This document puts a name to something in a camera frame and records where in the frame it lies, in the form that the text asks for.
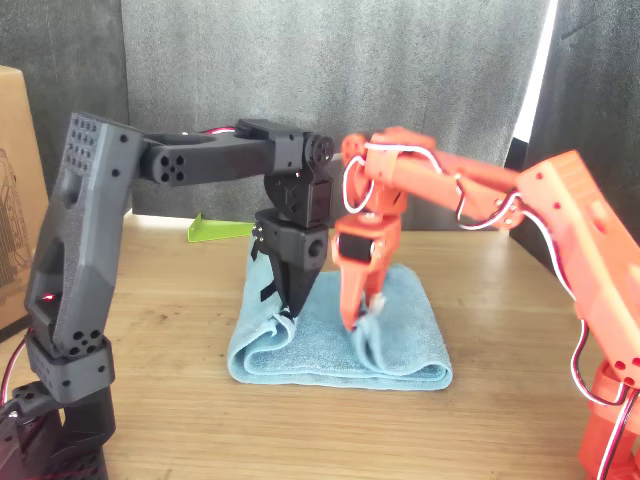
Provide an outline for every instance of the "green object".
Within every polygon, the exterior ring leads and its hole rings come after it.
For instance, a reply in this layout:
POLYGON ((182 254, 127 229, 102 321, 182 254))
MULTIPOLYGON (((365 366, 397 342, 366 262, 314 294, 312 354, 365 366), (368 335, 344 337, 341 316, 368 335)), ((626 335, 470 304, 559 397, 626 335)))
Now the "green object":
POLYGON ((246 237, 251 235, 253 223, 227 222, 224 220, 203 220, 199 213, 189 226, 189 242, 206 242, 221 238, 246 237))

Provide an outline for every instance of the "microfiber cloth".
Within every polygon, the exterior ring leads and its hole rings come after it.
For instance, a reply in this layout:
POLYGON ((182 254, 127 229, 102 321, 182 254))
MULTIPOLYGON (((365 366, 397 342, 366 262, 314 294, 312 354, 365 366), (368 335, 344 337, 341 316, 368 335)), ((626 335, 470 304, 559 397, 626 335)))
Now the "microfiber cloth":
POLYGON ((378 390, 440 390, 451 383, 451 362, 433 310, 409 268, 389 268, 384 307, 361 317, 353 332, 340 316, 339 272, 318 275, 293 319, 277 293, 261 301, 272 281, 269 257, 249 255, 227 357, 236 380, 378 390))

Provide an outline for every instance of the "white wire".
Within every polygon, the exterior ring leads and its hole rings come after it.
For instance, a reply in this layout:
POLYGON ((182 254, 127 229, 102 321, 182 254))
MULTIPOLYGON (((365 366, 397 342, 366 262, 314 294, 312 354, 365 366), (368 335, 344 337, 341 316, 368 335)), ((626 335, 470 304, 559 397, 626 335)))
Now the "white wire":
MULTIPOLYGON (((588 400, 591 400, 592 402, 597 403, 598 405, 611 406, 610 404, 603 402, 602 399, 596 397, 594 394, 592 394, 589 391, 589 389, 584 385, 584 383, 582 383, 582 381, 578 377, 578 372, 574 368, 574 365, 577 366, 576 357, 578 356, 580 351, 584 348, 584 342, 586 342, 585 337, 587 332, 587 329, 586 329, 587 322, 585 322, 583 318, 580 319, 580 326, 582 327, 582 332, 580 333, 580 341, 578 342, 576 349, 573 351, 573 355, 571 355, 570 369, 571 369, 571 376, 573 377, 573 382, 578 387, 578 390, 580 390, 580 393, 582 393, 585 397, 587 397, 588 400)), ((616 399, 612 403, 617 404, 618 402, 620 402, 622 395, 626 393, 625 387, 626 387, 626 384, 624 382, 620 382, 620 386, 618 387, 618 394, 616 395, 616 399)))
POLYGON ((631 395, 627 397, 624 404, 620 408, 620 413, 618 414, 618 419, 616 420, 616 424, 614 425, 613 430, 611 431, 611 436, 609 437, 607 448, 604 450, 604 455, 602 456, 602 461, 600 462, 600 468, 598 469, 598 476, 596 477, 596 480, 604 480, 604 477, 602 476, 602 474, 604 473, 603 472, 604 466, 607 463, 607 460, 609 459, 609 455, 611 454, 611 448, 613 447, 615 438, 618 436, 618 432, 620 431, 620 427, 622 425, 622 422, 624 421, 624 417, 628 413, 626 412, 627 405, 633 399, 634 395, 637 395, 637 393, 631 393, 631 395))
POLYGON ((540 220, 540 218, 534 213, 528 210, 522 210, 522 213, 527 217, 529 217, 531 220, 533 220, 533 223, 535 223, 536 226, 540 229, 540 233, 542 233, 542 236, 544 237, 544 241, 547 242, 547 248, 549 249, 549 253, 551 254, 551 263, 553 265, 553 271, 555 272, 556 276, 558 277, 558 280, 560 281, 564 289, 567 291, 569 296, 571 296, 571 298, 575 302, 576 296, 573 294, 573 292, 569 288, 569 285, 567 285, 567 282, 564 279, 564 275, 562 274, 562 270, 560 270, 560 265, 558 264, 558 253, 556 252, 556 247, 553 244, 553 239, 551 238, 551 235, 549 234, 547 227, 542 222, 542 220, 540 220))
POLYGON ((433 169, 437 173, 442 173, 442 167, 436 160, 436 157, 433 154, 423 147, 416 147, 414 145, 380 145, 377 143, 365 143, 364 147, 369 150, 382 150, 382 151, 397 151, 397 152, 415 152, 424 155, 429 159, 431 165, 433 165, 433 169))
POLYGON ((464 223, 460 223, 460 217, 462 216, 462 209, 464 208, 465 196, 464 196, 464 193, 462 193, 462 191, 460 190, 460 187, 458 187, 458 191, 460 192, 460 195, 462 195, 462 200, 460 201, 460 207, 458 208, 456 220, 458 221, 458 225, 460 226, 460 228, 462 228, 463 230, 481 230, 483 228, 493 225, 502 217, 504 217, 505 213, 509 211, 509 207, 511 207, 513 202, 515 202, 516 198, 520 196, 520 194, 517 192, 511 194, 511 196, 509 197, 509 200, 506 202, 503 202, 502 207, 500 208, 500 210, 498 210, 498 212, 496 212, 495 216, 492 215, 483 223, 480 223, 478 225, 465 225, 464 223))
POLYGON ((20 356, 20 353, 22 353, 22 350, 24 350, 26 343, 23 343, 20 346, 20 349, 18 350, 18 352, 16 353, 15 357, 13 358, 13 360, 11 361, 11 363, 9 364, 8 368, 8 373, 7 373, 7 383, 4 386, 4 390, 2 391, 2 405, 4 405, 5 403, 7 403, 9 401, 9 381, 11 380, 11 372, 13 372, 13 367, 15 367, 16 362, 18 361, 18 357, 20 356))
POLYGON ((369 191, 367 192, 367 195, 364 197, 364 200, 362 201, 362 203, 360 203, 360 205, 358 205, 357 207, 352 207, 351 204, 349 204, 349 199, 347 198, 347 180, 349 179, 349 170, 351 170, 351 167, 354 163, 358 163, 364 167, 364 159, 359 155, 355 156, 351 159, 349 165, 347 165, 347 168, 344 169, 344 176, 342 177, 342 200, 344 202, 344 208, 347 209, 347 212, 353 214, 360 213, 364 209, 364 207, 367 205, 367 202, 371 198, 373 187, 375 185, 375 182, 371 180, 369 191))

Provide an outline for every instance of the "wooden table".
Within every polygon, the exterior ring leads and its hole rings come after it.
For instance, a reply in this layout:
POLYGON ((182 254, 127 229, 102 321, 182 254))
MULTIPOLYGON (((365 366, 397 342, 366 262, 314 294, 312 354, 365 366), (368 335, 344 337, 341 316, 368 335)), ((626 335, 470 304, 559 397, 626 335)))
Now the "wooden table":
MULTIPOLYGON (((112 480, 584 479, 587 406, 569 373, 580 327, 554 277, 508 236, 402 236, 395 261, 422 280, 453 364, 451 386, 430 393, 232 380, 246 254, 246 237, 188 244, 184 229, 125 219, 106 329, 112 480)), ((600 358, 590 344, 585 378, 600 358)), ((12 385, 33 378, 25 356, 12 385)))

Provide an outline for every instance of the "screw hole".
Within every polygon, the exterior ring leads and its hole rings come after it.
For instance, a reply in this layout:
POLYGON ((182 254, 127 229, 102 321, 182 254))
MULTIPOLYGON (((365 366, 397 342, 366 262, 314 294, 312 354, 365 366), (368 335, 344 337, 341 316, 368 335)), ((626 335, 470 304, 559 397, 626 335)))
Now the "screw hole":
POLYGON ((314 240, 313 242, 311 242, 311 245, 309 245, 309 255, 311 255, 312 257, 317 257, 318 255, 320 255, 321 250, 322 241, 320 240, 314 240))

